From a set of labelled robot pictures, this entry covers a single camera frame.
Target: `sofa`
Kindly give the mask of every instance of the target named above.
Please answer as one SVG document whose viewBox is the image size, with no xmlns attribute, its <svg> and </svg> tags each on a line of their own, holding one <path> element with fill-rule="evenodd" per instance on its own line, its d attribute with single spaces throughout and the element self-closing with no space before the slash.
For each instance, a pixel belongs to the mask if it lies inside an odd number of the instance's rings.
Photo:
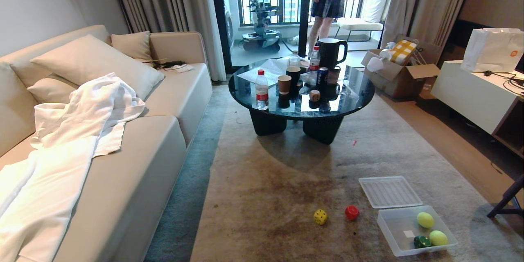
<svg viewBox="0 0 524 262">
<path fill-rule="evenodd" d="M 37 102 L 26 88 L 50 72 L 30 59 L 87 34 L 111 43 L 105 27 L 94 25 L 0 57 L 0 170 L 33 150 Z M 144 100 L 146 110 L 126 124 L 120 150 L 92 160 L 54 262 L 144 259 L 211 97 L 199 33 L 152 33 L 150 47 L 154 59 L 182 60 L 194 69 L 164 71 Z"/>
</svg>

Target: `yellow dice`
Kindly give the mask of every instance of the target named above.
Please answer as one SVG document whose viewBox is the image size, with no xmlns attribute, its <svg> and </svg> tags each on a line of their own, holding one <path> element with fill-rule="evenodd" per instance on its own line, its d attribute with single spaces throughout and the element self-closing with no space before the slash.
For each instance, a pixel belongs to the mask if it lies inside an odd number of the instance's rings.
<svg viewBox="0 0 524 262">
<path fill-rule="evenodd" d="M 324 212 L 324 210 L 318 209 L 315 211 L 313 219 L 315 219 L 315 222 L 318 225 L 324 225 L 324 223 L 326 223 L 326 220 L 328 219 L 328 215 L 326 214 L 326 212 Z"/>
</svg>

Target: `white blanket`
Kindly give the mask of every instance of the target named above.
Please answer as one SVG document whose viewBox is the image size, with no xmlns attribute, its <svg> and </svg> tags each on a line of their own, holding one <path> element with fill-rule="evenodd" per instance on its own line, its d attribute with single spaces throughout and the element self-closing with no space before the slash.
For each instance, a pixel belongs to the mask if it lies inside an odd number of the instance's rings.
<svg viewBox="0 0 524 262">
<path fill-rule="evenodd" d="M 114 73 L 73 91 L 68 104 L 34 107 L 38 148 L 0 171 L 0 262 L 50 262 L 94 156 L 120 148 L 144 102 Z"/>
</svg>

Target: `glass door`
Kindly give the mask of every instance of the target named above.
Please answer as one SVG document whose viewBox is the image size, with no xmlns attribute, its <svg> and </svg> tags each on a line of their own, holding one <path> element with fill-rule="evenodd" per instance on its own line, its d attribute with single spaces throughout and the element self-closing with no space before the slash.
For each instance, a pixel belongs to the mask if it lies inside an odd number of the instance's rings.
<svg viewBox="0 0 524 262">
<path fill-rule="evenodd" d="M 226 71 L 298 51 L 305 56 L 310 0 L 214 0 Z"/>
</svg>

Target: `red ball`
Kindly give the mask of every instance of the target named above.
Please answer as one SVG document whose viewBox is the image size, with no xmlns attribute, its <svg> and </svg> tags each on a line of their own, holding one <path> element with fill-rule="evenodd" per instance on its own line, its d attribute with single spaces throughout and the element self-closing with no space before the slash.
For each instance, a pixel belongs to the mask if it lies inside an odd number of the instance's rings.
<svg viewBox="0 0 524 262">
<path fill-rule="evenodd" d="M 355 206 L 348 206 L 346 208 L 346 217 L 348 217 L 349 220 L 355 220 L 357 217 L 359 217 L 359 210 Z"/>
</svg>

